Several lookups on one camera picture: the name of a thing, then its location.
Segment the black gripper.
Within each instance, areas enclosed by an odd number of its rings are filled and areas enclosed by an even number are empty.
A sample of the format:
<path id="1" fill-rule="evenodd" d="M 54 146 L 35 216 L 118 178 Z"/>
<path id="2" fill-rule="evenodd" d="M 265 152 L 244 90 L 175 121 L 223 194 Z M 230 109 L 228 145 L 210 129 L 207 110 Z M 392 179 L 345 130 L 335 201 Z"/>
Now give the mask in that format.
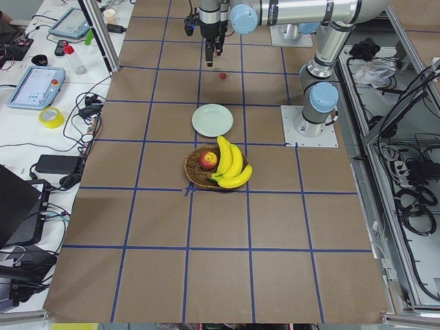
<path id="1" fill-rule="evenodd" d="M 214 45 L 215 54 L 220 56 L 223 52 L 223 43 L 226 38 L 227 23 L 226 22 L 216 22 L 216 23 L 200 23 L 200 31 L 203 38 L 206 40 L 205 44 L 205 60 L 208 67 L 212 67 L 213 56 L 214 56 Z"/>

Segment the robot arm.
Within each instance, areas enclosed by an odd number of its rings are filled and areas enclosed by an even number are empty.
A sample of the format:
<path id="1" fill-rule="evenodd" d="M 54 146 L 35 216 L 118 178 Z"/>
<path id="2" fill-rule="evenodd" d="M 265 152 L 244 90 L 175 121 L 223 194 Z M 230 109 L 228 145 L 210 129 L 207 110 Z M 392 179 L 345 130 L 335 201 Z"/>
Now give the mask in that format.
<path id="1" fill-rule="evenodd" d="M 329 126 L 327 118 L 335 109 L 339 93 L 328 78 L 351 31 L 358 23 L 370 21 L 388 7 L 388 1 L 200 1 L 184 20 L 187 35 L 195 27 L 204 38 L 207 66 L 220 55 L 229 27 L 240 35 L 259 26 L 311 25 L 324 27 L 314 58 L 300 71 L 305 102 L 293 121 L 302 136 L 316 138 Z"/>

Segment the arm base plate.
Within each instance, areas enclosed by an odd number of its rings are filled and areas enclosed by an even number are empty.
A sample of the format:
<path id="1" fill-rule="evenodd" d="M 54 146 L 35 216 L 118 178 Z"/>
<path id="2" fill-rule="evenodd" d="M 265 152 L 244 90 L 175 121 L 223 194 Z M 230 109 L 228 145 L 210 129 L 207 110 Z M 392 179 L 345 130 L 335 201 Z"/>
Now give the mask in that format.
<path id="1" fill-rule="evenodd" d="M 329 114 L 324 123 L 312 124 L 303 118 L 303 106 L 282 105 L 281 119 L 288 147 L 338 148 L 338 140 Z"/>
<path id="2" fill-rule="evenodd" d="M 301 34 L 294 24 L 274 25 L 270 27 L 272 46 L 310 48 L 313 41 L 309 34 Z"/>

